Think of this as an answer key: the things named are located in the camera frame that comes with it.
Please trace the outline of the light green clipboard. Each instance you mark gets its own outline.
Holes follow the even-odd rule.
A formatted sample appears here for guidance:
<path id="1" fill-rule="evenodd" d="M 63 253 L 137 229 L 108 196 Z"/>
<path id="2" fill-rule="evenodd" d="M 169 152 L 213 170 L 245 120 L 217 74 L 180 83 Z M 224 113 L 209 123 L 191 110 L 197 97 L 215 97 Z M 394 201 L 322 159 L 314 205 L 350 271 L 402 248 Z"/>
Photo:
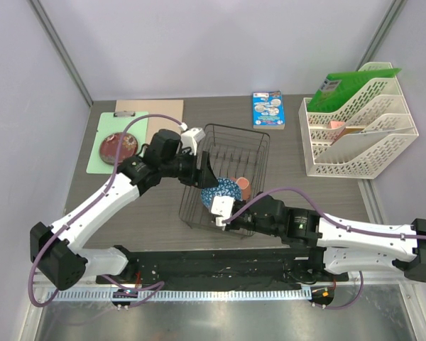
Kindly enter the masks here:
<path id="1" fill-rule="evenodd" d="M 87 163 L 86 173 L 110 175 L 113 169 L 114 160 L 111 164 L 105 163 L 100 157 L 100 146 L 109 135 L 121 132 L 135 118 L 148 114 L 148 112 L 103 112 L 100 115 L 97 131 L 94 135 L 94 142 Z M 136 138 L 138 150 L 141 144 L 145 143 L 148 119 L 142 119 L 135 123 L 127 134 Z"/>

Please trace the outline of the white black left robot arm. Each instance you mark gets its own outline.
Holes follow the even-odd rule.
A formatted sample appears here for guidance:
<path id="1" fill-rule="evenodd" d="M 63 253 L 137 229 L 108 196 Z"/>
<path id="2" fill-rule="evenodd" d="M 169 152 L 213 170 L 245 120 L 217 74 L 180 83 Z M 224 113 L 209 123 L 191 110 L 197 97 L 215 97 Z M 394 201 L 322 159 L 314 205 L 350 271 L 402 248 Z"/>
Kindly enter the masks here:
<path id="1" fill-rule="evenodd" d="M 213 188 L 218 180 L 209 153 L 198 146 L 201 128 L 182 133 L 161 129 L 142 156 L 123 160 L 92 196 L 49 226 L 39 222 L 30 231 L 31 261 L 60 291 L 81 278 L 112 275 L 121 283 L 135 279 L 137 266 L 122 247 L 85 249 L 89 238 L 120 209 L 140 198 L 163 178 L 176 178 L 186 186 Z"/>

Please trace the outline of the green plastic folder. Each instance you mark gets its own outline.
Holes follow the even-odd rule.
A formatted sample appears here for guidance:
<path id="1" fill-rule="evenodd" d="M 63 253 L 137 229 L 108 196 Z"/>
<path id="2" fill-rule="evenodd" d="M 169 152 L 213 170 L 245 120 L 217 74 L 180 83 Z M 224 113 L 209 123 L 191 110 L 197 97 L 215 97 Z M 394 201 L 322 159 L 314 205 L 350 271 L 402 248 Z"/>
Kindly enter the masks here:
<path id="1" fill-rule="evenodd" d="M 395 77 L 401 68 L 336 72 L 326 76 L 313 98 L 307 104 L 307 111 L 330 113 L 340 109 L 367 82 L 375 78 Z"/>

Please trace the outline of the white bowl red diamond pattern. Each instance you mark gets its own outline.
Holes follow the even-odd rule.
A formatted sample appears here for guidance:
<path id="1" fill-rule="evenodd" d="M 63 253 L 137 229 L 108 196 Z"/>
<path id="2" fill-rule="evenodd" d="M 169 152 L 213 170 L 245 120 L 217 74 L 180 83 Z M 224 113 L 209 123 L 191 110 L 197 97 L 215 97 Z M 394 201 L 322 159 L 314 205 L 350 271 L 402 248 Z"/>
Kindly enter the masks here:
<path id="1" fill-rule="evenodd" d="M 215 196 L 233 197 L 235 200 L 242 200 L 241 188 L 230 178 L 217 178 L 218 186 L 204 188 L 201 191 L 202 204 L 209 209 Z"/>

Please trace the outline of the white plastic file organizer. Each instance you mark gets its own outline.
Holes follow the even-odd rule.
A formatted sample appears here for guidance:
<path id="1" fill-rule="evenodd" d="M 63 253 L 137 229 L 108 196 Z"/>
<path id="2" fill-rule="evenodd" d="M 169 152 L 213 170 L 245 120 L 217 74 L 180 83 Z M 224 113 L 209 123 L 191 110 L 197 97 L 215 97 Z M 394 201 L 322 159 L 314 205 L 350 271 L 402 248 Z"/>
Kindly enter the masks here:
<path id="1" fill-rule="evenodd" d="M 305 172 L 374 179 L 419 136 L 397 77 L 369 80 L 340 109 L 299 109 Z"/>

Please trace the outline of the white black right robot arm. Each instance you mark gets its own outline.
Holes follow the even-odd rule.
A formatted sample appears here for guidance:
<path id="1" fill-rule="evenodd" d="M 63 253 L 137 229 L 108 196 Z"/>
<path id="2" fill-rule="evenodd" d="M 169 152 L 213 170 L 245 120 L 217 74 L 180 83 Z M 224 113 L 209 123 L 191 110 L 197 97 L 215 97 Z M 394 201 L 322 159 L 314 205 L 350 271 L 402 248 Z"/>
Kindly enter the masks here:
<path id="1" fill-rule="evenodd" d="M 315 210 L 286 206 L 270 195 L 255 202 L 236 201 L 227 229 L 247 229 L 306 248 L 310 278 L 350 271 L 395 271 L 426 283 L 426 220 L 384 225 L 345 220 Z"/>

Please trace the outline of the blue picture book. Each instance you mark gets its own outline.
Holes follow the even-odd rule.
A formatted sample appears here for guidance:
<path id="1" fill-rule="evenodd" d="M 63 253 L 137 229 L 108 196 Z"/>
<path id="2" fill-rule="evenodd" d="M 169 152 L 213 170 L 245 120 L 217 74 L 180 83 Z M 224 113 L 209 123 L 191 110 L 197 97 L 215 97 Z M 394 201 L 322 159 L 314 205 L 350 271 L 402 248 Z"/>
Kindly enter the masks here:
<path id="1" fill-rule="evenodd" d="M 281 91 L 252 94 L 253 127 L 255 129 L 284 129 L 285 111 Z"/>

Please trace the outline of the pink dotted ceramic mug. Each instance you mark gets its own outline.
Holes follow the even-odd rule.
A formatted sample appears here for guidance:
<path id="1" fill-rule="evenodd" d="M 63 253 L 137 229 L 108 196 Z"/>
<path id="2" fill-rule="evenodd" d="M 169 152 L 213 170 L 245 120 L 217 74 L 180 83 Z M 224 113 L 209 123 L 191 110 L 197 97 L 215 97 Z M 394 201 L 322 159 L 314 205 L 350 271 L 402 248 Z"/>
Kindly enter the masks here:
<path id="1" fill-rule="evenodd" d="M 241 189 L 241 197 L 243 201 L 247 201 L 251 197 L 251 183 L 245 177 L 231 178 Z"/>

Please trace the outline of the red floral plate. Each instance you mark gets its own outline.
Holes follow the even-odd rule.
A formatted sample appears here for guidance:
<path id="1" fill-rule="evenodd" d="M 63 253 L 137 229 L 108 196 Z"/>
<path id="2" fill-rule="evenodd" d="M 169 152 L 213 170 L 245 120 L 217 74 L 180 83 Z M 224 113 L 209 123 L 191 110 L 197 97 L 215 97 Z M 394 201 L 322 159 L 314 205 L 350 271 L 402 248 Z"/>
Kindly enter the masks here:
<path id="1" fill-rule="evenodd" d="M 122 139 L 120 132 L 108 135 L 100 144 L 100 159 L 108 165 L 114 165 L 117 148 L 120 148 L 118 163 L 121 163 L 137 153 L 138 139 L 129 133 L 126 133 Z"/>

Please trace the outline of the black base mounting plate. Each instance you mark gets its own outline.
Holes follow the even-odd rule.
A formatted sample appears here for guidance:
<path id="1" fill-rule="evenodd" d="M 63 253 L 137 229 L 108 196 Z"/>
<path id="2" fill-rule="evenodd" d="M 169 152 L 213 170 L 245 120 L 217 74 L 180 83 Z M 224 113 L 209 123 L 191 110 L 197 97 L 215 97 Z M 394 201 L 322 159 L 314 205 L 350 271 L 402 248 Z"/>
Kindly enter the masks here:
<path id="1" fill-rule="evenodd" d="M 120 251 L 129 263 L 113 280 L 143 286 L 164 281 L 167 291 L 277 291 L 349 279 L 325 271 L 322 249 Z"/>

